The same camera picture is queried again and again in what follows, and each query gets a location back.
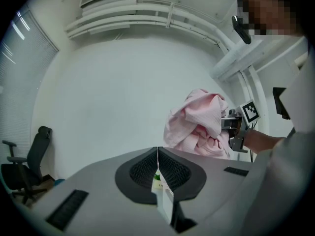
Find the chair armrest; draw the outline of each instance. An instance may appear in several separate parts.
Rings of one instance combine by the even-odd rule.
[[[11,163],[26,163],[27,162],[27,159],[24,157],[8,156],[6,159]]]
[[[7,145],[9,145],[10,147],[16,147],[16,144],[14,144],[14,143],[12,143],[12,142],[5,141],[5,140],[2,140],[2,143],[3,143],[3,144],[7,144]]]

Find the pink cloth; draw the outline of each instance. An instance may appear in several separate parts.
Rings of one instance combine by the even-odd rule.
[[[164,129],[165,147],[229,159],[229,135],[221,131],[221,117],[228,104],[217,93],[193,90],[182,107],[168,116]]]

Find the person's arm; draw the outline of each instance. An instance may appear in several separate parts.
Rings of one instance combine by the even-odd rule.
[[[244,146],[255,152],[256,154],[273,148],[276,143],[284,137],[267,136],[259,131],[250,129],[244,139]]]

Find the pink towel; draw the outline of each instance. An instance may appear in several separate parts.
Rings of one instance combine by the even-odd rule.
[[[228,104],[217,93],[193,90],[183,106],[171,111],[164,129],[165,147],[229,159],[229,135],[221,131]]]

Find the office chair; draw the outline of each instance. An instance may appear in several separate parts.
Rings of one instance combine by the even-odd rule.
[[[40,162],[50,143],[51,132],[52,129],[45,126],[38,129],[38,134],[36,134],[26,158],[14,156],[13,147],[16,147],[16,144],[2,141],[3,144],[10,147],[11,156],[8,156],[7,160],[13,163],[1,165],[3,180],[11,190],[19,190],[12,192],[12,195],[14,197],[15,195],[23,196],[23,204],[26,203],[28,198],[34,201],[34,194],[47,191],[47,189],[33,190],[32,186],[42,183]]]

